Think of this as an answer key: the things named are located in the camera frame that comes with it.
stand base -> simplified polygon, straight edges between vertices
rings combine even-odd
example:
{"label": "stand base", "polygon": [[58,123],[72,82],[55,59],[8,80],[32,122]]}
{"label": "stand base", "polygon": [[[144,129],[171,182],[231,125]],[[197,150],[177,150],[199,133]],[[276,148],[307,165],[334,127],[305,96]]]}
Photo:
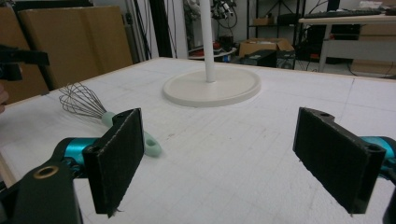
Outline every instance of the stand base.
{"label": "stand base", "polygon": [[177,105],[213,107],[243,102],[261,89],[255,73],[237,68],[215,68],[215,82],[206,82],[205,70],[178,75],[163,86],[165,97]]}

light green handle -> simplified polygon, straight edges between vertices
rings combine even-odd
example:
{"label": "light green handle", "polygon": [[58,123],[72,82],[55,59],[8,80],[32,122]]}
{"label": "light green handle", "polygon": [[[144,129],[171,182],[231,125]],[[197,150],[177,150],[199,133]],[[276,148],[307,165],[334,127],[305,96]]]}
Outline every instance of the light green handle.
{"label": "light green handle", "polygon": [[[113,112],[106,112],[102,116],[102,122],[108,127],[113,126],[113,117],[116,116]],[[150,157],[159,157],[163,151],[160,144],[155,140],[151,134],[144,132],[145,137],[145,154]]]}
{"label": "light green handle", "polygon": [[162,151],[160,144],[155,138],[145,132],[145,154],[150,157],[159,157]]}

cardboard box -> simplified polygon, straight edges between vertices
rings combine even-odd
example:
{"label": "cardboard box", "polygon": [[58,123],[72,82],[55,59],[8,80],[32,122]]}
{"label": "cardboard box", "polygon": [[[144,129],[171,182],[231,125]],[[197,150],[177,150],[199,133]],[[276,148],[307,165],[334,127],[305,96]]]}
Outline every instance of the cardboard box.
{"label": "cardboard box", "polygon": [[251,38],[240,44],[239,57],[243,58],[259,49],[293,51],[294,47],[285,38]]}
{"label": "cardboard box", "polygon": [[274,17],[253,19],[253,25],[272,25]]}
{"label": "cardboard box", "polygon": [[119,7],[30,9],[21,21],[35,45],[48,53],[50,89],[132,65]]}
{"label": "cardboard box", "polygon": [[[14,11],[9,7],[0,7],[0,44],[29,50]],[[9,94],[7,104],[12,104],[36,95],[48,92],[47,85],[37,65],[20,63],[22,80],[0,80]]]}
{"label": "cardboard box", "polygon": [[[396,24],[368,24],[361,27],[359,40],[364,41],[396,41]],[[396,75],[396,66],[392,62],[369,60],[353,60],[352,72]]]}

white pole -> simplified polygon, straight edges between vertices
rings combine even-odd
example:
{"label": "white pole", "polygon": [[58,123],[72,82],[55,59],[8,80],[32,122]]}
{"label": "white pole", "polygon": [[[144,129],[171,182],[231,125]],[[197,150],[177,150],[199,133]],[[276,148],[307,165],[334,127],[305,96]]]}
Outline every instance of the white pole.
{"label": "white pole", "polygon": [[202,36],[204,40],[206,82],[215,82],[215,63],[212,41],[212,17],[210,12],[210,0],[200,1]]}

screw hole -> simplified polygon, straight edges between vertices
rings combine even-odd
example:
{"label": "screw hole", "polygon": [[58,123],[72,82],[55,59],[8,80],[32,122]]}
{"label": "screw hole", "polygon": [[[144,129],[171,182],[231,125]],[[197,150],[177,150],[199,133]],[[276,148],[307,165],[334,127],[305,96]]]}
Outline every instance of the screw hole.
{"label": "screw hole", "polygon": [[58,173],[59,167],[58,166],[46,166],[44,168],[39,169],[34,173],[34,177],[36,179],[45,179],[52,175]]}

